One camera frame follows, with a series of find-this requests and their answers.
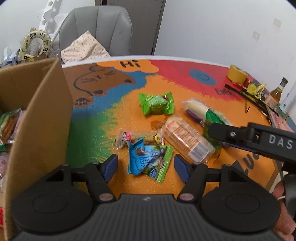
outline round table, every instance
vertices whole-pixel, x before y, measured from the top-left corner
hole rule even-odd
[[[255,106],[248,103],[250,109],[246,113],[244,98],[225,89],[226,83],[232,85],[226,78],[227,66],[184,58],[125,56],[74,62],[63,68],[73,97],[67,163],[82,167],[118,154],[118,169],[109,183],[117,197],[121,193],[177,196],[184,186],[174,170],[173,158],[164,182],[158,183],[145,174],[128,175],[128,149],[113,148],[120,128],[151,130],[150,121],[164,119],[163,115],[143,115],[139,93],[172,92],[175,114],[200,133],[201,126],[185,114],[180,101],[200,99],[223,113],[234,126],[246,126],[248,122],[269,125]],[[234,165],[267,190],[278,174],[274,160],[232,147],[224,148],[210,167],[220,168],[222,164]],[[206,191],[217,185],[207,184]]]

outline pillow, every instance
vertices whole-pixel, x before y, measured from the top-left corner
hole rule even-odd
[[[61,58],[64,63],[83,59],[108,57],[110,57],[108,52],[89,31],[86,31],[79,38],[74,40],[69,47],[61,51]]]

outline chair backrest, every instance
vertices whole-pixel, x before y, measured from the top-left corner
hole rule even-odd
[[[132,24],[125,8],[94,6],[73,9],[59,30],[60,51],[87,30],[111,56],[129,55]]]

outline finger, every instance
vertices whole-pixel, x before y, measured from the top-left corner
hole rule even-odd
[[[280,202],[281,214],[276,223],[275,229],[281,231],[284,234],[291,234],[296,227],[294,220],[288,214],[287,208],[283,202]]]
[[[276,199],[280,198],[284,194],[284,184],[283,182],[279,182],[272,193]]]
[[[283,234],[279,230],[274,230],[274,232],[284,241],[294,241],[294,237],[292,234]]]

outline bear ear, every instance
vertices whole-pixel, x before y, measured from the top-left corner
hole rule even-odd
[[[92,72],[102,71],[103,69],[104,69],[103,67],[98,66],[97,64],[89,67],[89,70]]]

